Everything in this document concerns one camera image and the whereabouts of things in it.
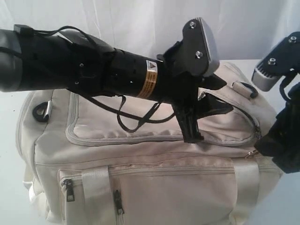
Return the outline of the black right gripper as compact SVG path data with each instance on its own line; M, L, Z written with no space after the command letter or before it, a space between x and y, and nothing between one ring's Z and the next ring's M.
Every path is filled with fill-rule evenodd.
M284 173L300 171L300 84L294 85L288 93L285 87L292 78L284 78L279 92L285 100L285 107L276 116L268 133L255 143L255 149L272 161Z

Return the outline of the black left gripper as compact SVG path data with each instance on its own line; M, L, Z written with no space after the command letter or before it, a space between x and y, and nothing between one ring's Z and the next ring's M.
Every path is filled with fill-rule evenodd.
M156 93L157 109L161 103L174 105L174 113L185 143L199 143L203 136L197 123L198 89L219 90L225 81L214 73L208 77L192 76L183 65L182 53L164 53L157 55L164 63L166 74L160 74Z

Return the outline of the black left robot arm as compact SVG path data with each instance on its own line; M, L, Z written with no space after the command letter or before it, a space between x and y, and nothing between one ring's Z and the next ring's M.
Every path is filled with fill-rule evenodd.
M220 114L200 88L219 90L226 82L215 74L209 45L200 22L183 30L183 39L151 59L111 47L73 26L35 30L16 24L0 31L2 92L67 89L138 127L155 123L153 114L170 104L184 141L203 139L197 121Z

